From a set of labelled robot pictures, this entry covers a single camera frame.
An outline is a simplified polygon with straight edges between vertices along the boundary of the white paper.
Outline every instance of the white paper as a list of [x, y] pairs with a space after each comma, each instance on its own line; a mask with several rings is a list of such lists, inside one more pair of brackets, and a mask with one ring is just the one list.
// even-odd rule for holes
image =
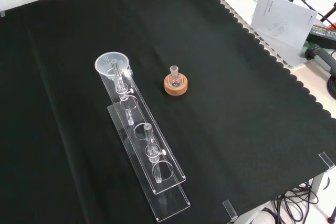
[[258, 0], [251, 27], [301, 49], [317, 12], [286, 0]]

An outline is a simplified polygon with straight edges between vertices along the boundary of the black tablecloth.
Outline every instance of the black tablecloth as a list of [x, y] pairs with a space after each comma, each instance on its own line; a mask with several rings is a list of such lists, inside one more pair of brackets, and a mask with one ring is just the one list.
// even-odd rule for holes
[[3, 223], [155, 223], [94, 68], [108, 51], [186, 175], [191, 207], [166, 223], [226, 223], [224, 200], [241, 215], [336, 160], [330, 113], [217, 0], [42, 0], [0, 26]]

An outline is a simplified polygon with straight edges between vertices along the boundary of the clear plastic clip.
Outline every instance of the clear plastic clip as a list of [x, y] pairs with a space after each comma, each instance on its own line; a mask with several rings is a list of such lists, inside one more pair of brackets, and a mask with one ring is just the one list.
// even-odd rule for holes
[[331, 161], [331, 159], [326, 155], [325, 152], [320, 153], [319, 156], [325, 162], [325, 164], [329, 167], [329, 169], [327, 171], [329, 171], [329, 170], [331, 170], [335, 167], [335, 164], [333, 163], [333, 161]]
[[231, 205], [230, 201], [227, 199], [226, 201], [223, 202], [223, 205], [227, 211], [227, 213], [230, 215], [231, 221], [236, 221], [238, 219], [238, 215]]

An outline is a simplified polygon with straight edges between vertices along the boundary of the black cloth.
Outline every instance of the black cloth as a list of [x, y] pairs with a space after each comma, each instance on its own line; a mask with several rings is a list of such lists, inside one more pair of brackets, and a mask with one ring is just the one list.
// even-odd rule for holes
[[[55, 190], [73, 195], [76, 185], [78, 199], [58, 194], [58, 200], [75, 209], [81, 202], [78, 223], [83, 218], [86, 223], [156, 223], [94, 68], [96, 58], [108, 51], [129, 57], [133, 78], [186, 175], [182, 187], [191, 207], [166, 223], [226, 223], [224, 200], [241, 215], [325, 171], [319, 153], [336, 160], [336, 123], [330, 113], [217, 0], [42, 0], [6, 12], [2, 22], [2, 36], [26, 34], [1, 44], [11, 66], [2, 86], [4, 119], [22, 110], [21, 102], [31, 104], [29, 109], [48, 108], [27, 109], [26, 117], [18, 117], [15, 125], [8, 122], [8, 128], [19, 129], [32, 123], [31, 116], [48, 113], [41, 128], [51, 120], [49, 126], [58, 130], [45, 137], [42, 129], [27, 124], [15, 136], [2, 132], [2, 139], [11, 136], [19, 145], [27, 134], [35, 135], [36, 156], [44, 155], [52, 139], [64, 143], [65, 149], [55, 149], [59, 161], [53, 165], [69, 171], [60, 168], [66, 151], [74, 181]], [[28, 59], [30, 65], [20, 65]], [[171, 65], [188, 77], [181, 97], [163, 90]], [[26, 92], [17, 90], [23, 81], [29, 83]], [[21, 164], [19, 150], [16, 146], [7, 154]], [[38, 173], [41, 163], [31, 162], [26, 169]], [[11, 168], [24, 174], [20, 166]], [[53, 169], [45, 175], [57, 176]], [[70, 183], [71, 176], [65, 179]], [[43, 198], [28, 203], [35, 209], [44, 204]], [[70, 208], [60, 211], [65, 215]], [[39, 217], [35, 223], [45, 223]]]

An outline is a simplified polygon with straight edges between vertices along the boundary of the clear funnel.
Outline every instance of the clear funnel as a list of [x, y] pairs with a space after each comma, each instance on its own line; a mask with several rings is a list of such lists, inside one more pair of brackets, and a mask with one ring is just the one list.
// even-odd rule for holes
[[112, 61], [115, 60], [118, 62], [120, 73], [123, 73], [130, 64], [126, 55], [120, 52], [107, 52], [98, 57], [94, 63], [94, 67], [100, 74], [106, 76], [110, 80], [115, 80], [116, 77], [112, 67]]

